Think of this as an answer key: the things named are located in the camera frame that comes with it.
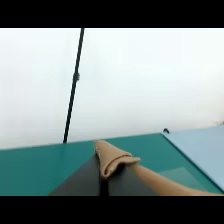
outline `thin black rod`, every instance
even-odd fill
[[[79,36],[79,45],[78,45],[78,52],[77,52],[77,57],[76,57],[75,72],[73,75],[72,89],[71,89],[70,101],[69,101],[69,106],[68,106],[68,114],[67,114],[67,120],[66,120],[66,126],[65,126],[64,140],[63,140],[64,144],[67,143],[73,101],[74,101],[74,96],[75,96],[76,82],[77,82],[78,76],[79,76],[78,75],[79,74],[79,61],[80,61],[80,56],[81,56],[81,51],[82,51],[84,30],[85,30],[85,28],[81,28],[80,36]]]

